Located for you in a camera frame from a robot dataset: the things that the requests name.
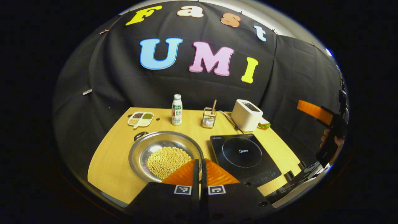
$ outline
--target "metal pot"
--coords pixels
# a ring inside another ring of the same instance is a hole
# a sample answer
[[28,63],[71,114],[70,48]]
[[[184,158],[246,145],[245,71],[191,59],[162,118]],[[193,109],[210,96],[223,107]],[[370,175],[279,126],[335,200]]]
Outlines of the metal pot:
[[147,182],[162,181],[148,168],[149,156],[162,147],[177,147],[184,150],[192,159],[199,160],[199,170],[201,170],[203,152],[193,139],[184,134],[170,131],[152,132],[150,134],[141,132],[134,137],[134,141],[135,143],[129,152],[129,164],[134,173]]

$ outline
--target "induction cooktop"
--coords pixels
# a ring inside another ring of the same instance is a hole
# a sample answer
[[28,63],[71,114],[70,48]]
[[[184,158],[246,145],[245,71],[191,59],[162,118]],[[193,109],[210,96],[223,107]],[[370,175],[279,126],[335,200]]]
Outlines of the induction cooktop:
[[279,177],[275,162],[253,134],[210,136],[218,165],[256,187]]

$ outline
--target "hand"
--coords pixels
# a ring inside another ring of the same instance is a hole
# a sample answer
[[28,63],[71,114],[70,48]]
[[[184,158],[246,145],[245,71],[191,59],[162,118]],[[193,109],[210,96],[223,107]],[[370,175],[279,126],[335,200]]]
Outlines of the hand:
[[[321,141],[322,142],[325,142],[325,140],[326,140],[326,138],[327,138],[327,136],[329,135],[329,133],[330,133],[330,130],[329,129],[326,129],[325,131],[324,131],[324,134],[325,134],[325,136],[322,136],[322,138],[321,138]],[[329,162],[329,164],[330,165],[333,165],[333,163],[334,163],[334,161],[336,160],[336,158],[337,158],[337,155],[340,153],[340,151],[341,151],[341,147],[343,146],[343,143],[344,143],[344,138],[338,138],[337,136],[335,136],[334,137],[334,142],[336,143],[336,145],[337,145],[337,150],[336,150],[336,153],[334,154],[334,156],[333,156],[333,158],[330,160],[330,162]]]

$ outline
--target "table surface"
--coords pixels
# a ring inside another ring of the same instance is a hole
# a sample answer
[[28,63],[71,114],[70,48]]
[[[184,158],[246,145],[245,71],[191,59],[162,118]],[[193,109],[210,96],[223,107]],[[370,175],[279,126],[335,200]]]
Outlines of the table surface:
[[[138,127],[134,130],[127,121],[128,115],[137,111],[152,112],[154,117],[149,126]],[[217,112],[215,125],[211,129],[201,126],[202,110],[183,110],[182,114],[182,124],[175,126],[171,124],[171,109],[130,107],[109,130],[95,151],[88,168],[88,181],[104,193],[129,204],[147,184],[134,173],[128,161],[129,151],[134,144],[133,138],[136,134],[158,131],[183,133],[198,143],[204,158],[212,161],[216,160],[210,136],[241,134],[220,112]],[[271,128],[267,130],[257,128],[253,132],[245,132],[245,134],[249,133],[256,136],[282,173],[276,179],[258,187],[258,190],[266,196],[287,183],[283,174],[291,170],[294,175],[297,175],[301,171],[298,166],[300,161]]]

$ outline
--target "pot handle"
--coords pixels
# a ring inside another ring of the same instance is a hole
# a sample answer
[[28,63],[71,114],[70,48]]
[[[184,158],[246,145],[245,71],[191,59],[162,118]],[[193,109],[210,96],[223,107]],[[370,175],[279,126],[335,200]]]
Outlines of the pot handle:
[[141,137],[141,136],[143,136],[143,135],[146,135],[146,134],[148,134],[148,132],[141,132],[141,133],[138,133],[138,134],[134,137],[134,141],[137,141],[137,139],[138,139],[139,137]]

